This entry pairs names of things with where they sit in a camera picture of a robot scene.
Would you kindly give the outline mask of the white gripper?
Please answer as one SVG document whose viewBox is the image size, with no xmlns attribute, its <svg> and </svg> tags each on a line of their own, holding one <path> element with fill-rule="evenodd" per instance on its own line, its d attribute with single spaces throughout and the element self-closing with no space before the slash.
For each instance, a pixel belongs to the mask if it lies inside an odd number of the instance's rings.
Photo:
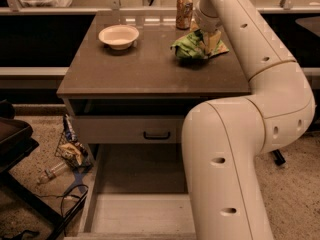
<svg viewBox="0 0 320 240">
<path fill-rule="evenodd" d="M 221 27 L 221 21 L 215 8 L 211 4 L 197 3 L 195 7 L 195 21 L 191 22 L 190 31 L 196 31 L 201 29 L 206 31 L 203 34 L 203 40 L 205 44 L 205 53 L 211 54 L 216 48 L 220 38 L 221 31 L 218 30 Z"/>
</svg>

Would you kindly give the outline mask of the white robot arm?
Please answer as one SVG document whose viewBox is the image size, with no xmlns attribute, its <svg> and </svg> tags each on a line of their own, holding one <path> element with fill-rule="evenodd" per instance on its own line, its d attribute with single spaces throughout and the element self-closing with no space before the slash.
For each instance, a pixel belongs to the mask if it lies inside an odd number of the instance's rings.
<svg viewBox="0 0 320 240">
<path fill-rule="evenodd" d="M 273 240 L 254 158 L 309 127 L 311 87 L 250 0 L 200 0 L 197 21 L 221 22 L 251 89 L 203 102 L 186 116 L 182 155 L 197 240 Z"/>
</svg>

